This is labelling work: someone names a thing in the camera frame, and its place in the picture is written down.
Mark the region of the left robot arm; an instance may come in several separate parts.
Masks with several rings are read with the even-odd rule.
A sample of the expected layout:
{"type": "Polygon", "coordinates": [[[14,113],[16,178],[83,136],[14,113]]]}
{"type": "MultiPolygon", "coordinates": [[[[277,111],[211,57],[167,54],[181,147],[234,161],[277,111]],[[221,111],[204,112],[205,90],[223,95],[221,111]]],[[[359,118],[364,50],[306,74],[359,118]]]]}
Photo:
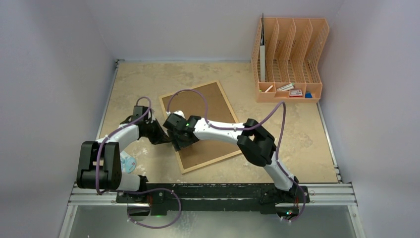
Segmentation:
{"type": "Polygon", "coordinates": [[[164,132],[146,106],[134,106],[133,114],[120,123],[118,129],[96,141],[81,145],[76,183],[79,188],[109,191],[127,191],[136,203],[146,200],[148,190],[146,176],[123,172],[121,152],[140,138],[147,138],[152,145],[169,143],[164,132]]]}

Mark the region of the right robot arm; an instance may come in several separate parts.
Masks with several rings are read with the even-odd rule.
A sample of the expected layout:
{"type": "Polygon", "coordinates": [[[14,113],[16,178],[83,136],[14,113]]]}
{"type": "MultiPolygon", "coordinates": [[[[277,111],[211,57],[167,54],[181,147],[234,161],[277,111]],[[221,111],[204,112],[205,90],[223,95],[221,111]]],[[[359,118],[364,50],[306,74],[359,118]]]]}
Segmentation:
{"type": "Polygon", "coordinates": [[[256,120],[226,123],[200,116],[186,119],[181,111],[177,111],[168,115],[163,127],[167,129],[177,151],[202,140],[237,145],[249,163],[264,168],[273,180],[281,200],[289,202],[297,196],[298,181],[280,161],[275,138],[256,120]]]}

